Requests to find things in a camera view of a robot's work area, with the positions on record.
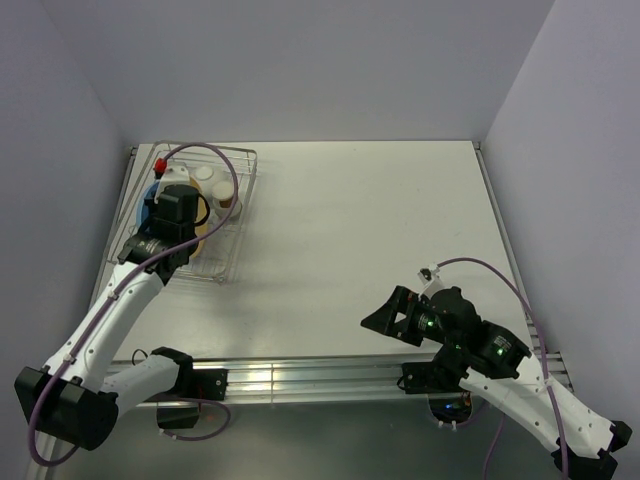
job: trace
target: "metal wire rack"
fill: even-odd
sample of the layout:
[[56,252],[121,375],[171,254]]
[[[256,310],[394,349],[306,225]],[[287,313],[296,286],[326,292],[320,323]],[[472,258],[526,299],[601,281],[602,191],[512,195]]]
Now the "metal wire rack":
[[[136,212],[141,198],[155,181],[153,166],[156,160],[166,156],[171,149],[181,143],[175,141],[154,143],[140,174],[135,179],[133,188],[127,192],[124,198],[123,208],[117,220],[115,235],[109,247],[107,256],[109,263],[116,264],[118,262],[118,253],[126,240],[138,228]],[[244,223],[257,176],[258,154],[255,150],[246,148],[216,146],[227,155],[238,175],[239,200],[242,202],[242,211],[238,217],[230,219],[219,231],[207,238],[200,253],[196,257],[192,257],[188,265],[178,269],[175,276],[210,280],[222,284],[230,280],[232,266],[238,254],[238,245],[244,232]],[[190,173],[204,165],[228,171],[224,162],[205,148],[183,150],[174,155],[170,162],[184,164]],[[218,221],[218,217],[212,211],[207,222],[209,229]]]

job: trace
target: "gray floor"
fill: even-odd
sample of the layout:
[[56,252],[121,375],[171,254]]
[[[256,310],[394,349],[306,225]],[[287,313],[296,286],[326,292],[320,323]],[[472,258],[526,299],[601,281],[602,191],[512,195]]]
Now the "gray floor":
[[[500,413],[486,409],[477,423],[452,433],[438,430],[425,408],[424,400],[234,406],[229,429],[199,443],[159,437],[155,411],[138,409],[98,450],[78,453],[54,478],[481,479]],[[202,428],[219,421],[217,412],[207,413],[213,419]],[[509,420],[489,479],[514,478],[560,477],[548,453]]]

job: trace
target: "blue object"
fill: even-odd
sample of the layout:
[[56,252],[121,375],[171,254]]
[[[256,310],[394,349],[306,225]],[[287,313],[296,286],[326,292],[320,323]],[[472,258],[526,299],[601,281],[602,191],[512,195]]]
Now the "blue object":
[[145,190],[138,202],[138,208],[136,209],[136,226],[140,227],[142,222],[144,222],[149,217],[149,207],[145,206],[144,201],[147,198],[154,198],[156,196],[156,192],[158,191],[158,182],[154,182]]

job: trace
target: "dish rack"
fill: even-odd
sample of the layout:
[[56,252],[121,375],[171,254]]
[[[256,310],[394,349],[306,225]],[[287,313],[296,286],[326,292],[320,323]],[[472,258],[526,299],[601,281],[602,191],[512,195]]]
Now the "dish rack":
[[[122,250],[124,243],[137,231],[136,213],[138,205],[147,189],[155,182],[153,166],[156,160],[164,158],[170,150],[181,143],[162,141],[153,144],[133,187],[131,189],[128,188],[125,194],[122,203],[123,207],[116,224],[115,235],[109,246],[109,254],[107,256],[109,263],[118,263],[118,254]],[[247,218],[249,201],[256,181],[258,154],[255,150],[246,148],[216,146],[229,158],[236,171],[239,185],[238,198],[242,202],[242,211],[240,215],[229,219],[220,230],[204,240],[200,253],[195,258],[191,258],[189,264],[179,268],[174,277],[209,280],[223,284],[230,279],[231,268],[238,253],[240,237],[245,228],[244,222]],[[171,162],[183,163],[189,170],[190,175],[196,168],[205,165],[214,169],[229,171],[222,159],[206,148],[188,148],[171,157],[169,165]],[[207,221],[208,231],[218,221],[219,218],[212,209]]]

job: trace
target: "white table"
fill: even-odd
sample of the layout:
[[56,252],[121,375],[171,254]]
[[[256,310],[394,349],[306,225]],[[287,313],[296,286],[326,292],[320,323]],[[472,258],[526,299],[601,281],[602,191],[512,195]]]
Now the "white table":
[[[172,280],[115,360],[169,346],[199,359],[434,353],[360,327],[420,267],[457,256],[511,276],[471,142],[234,144],[255,149],[258,178],[237,271],[223,286]],[[140,145],[131,189],[151,145]],[[101,279],[110,274],[106,267]],[[483,318],[531,345],[513,294],[482,267],[446,267]]]

